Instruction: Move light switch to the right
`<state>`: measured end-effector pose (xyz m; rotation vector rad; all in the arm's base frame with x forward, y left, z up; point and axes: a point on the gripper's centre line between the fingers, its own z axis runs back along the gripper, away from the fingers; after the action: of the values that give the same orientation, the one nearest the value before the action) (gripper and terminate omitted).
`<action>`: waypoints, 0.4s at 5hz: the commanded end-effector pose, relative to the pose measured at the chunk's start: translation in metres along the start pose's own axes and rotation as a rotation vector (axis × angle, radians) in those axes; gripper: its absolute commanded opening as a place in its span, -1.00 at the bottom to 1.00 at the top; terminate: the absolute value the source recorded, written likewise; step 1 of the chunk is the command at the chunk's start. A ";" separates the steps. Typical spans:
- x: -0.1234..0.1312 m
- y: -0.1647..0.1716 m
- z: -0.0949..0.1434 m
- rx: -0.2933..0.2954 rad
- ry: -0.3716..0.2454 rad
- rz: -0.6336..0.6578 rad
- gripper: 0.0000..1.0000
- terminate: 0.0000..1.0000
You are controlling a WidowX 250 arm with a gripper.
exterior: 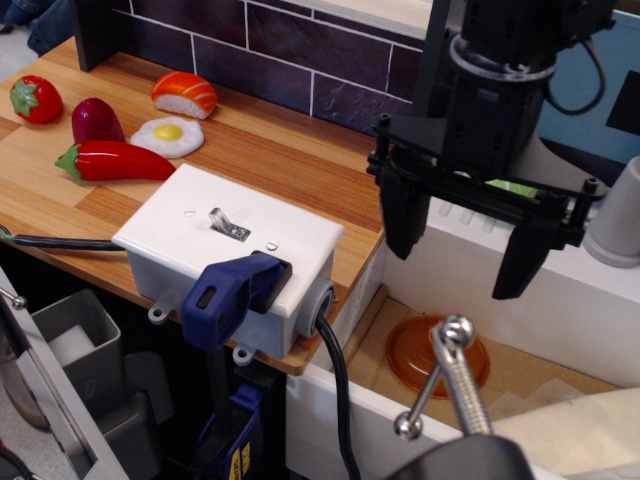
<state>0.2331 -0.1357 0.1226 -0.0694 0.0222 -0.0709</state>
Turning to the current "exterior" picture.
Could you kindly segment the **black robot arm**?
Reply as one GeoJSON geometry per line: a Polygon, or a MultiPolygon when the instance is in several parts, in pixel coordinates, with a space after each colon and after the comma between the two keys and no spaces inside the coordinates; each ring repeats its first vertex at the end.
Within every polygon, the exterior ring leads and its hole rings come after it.
{"type": "Polygon", "coordinates": [[[610,1],[437,1],[410,115],[382,114],[368,172],[390,250],[406,259],[439,198],[513,228],[493,290],[518,298],[548,254],[579,246],[606,186],[537,132],[558,54],[614,25],[610,1]]]}

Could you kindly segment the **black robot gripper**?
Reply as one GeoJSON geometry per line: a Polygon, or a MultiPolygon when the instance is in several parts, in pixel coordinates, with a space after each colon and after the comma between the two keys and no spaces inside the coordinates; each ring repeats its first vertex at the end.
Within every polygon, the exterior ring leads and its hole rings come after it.
{"type": "Polygon", "coordinates": [[[368,171],[380,188],[386,242],[406,260],[441,198],[513,225],[492,297],[519,298],[551,248],[579,245],[586,214],[606,188],[552,153],[536,132],[554,51],[504,58],[462,36],[443,41],[412,116],[382,114],[368,171]]]}

